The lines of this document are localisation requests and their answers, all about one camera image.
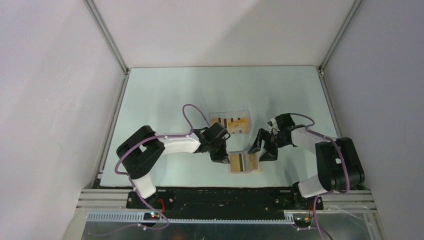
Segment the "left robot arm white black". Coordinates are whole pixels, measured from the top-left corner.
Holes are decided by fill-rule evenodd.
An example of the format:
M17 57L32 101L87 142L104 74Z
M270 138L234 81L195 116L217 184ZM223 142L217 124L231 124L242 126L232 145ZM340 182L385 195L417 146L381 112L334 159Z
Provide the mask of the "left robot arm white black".
M116 149L119 160L115 173L128 176L139 193L138 201L145 208L153 208L158 202L158 194L150 171L161 156L208 153L212 162L227 164L226 141L230 137L231 134L219 122L200 129L193 128L186 134L162 135L157 135L149 125L145 125Z

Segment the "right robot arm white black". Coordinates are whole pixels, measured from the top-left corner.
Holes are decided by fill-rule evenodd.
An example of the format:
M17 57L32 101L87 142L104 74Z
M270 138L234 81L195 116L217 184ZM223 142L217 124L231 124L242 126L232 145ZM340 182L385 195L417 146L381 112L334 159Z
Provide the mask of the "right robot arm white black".
M258 130L248 153L263 151L261 162L276 161L279 149L286 146L300 147L315 155L317 174L292 186L290 201L295 208L304 209L311 197L347 193L364 183L365 172L351 138L329 137L312 130L315 121L296 124L293 116L294 113L284 113L271 118L267 129Z

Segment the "clear plastic card box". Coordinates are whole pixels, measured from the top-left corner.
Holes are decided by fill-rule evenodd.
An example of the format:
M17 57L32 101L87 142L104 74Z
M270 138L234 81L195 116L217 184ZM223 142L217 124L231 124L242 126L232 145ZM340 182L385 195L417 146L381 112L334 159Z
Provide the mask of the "clear plastic card box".
M251 117L248 110L210 112L210 124L221 123L230 134L247 134L251 131Z

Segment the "orange credit card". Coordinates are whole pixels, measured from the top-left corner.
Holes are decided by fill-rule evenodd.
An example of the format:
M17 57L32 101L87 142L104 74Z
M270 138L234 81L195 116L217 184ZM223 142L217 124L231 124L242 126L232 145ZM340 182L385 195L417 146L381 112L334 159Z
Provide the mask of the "orange credit card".
M238 152L233 152L229 154L230 157L230 165L229 171L232 174L242 173L244 171L244 159L243 154Z
M248 172L257 171L259 169L259 161L257 159L257 153L246 155L246 170Z

